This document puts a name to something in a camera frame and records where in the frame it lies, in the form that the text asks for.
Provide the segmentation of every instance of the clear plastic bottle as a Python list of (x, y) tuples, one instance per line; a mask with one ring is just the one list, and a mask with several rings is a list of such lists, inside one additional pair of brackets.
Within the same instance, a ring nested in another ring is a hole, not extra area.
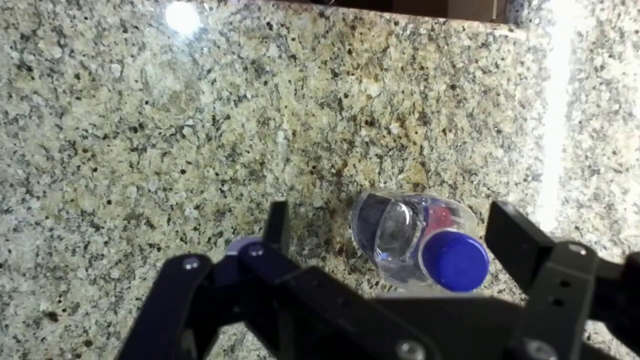
[(400, 288), (471, 292), (488, 275), (477, 219), (431, 195), (363, 192), (352, 211), (353, 245)]

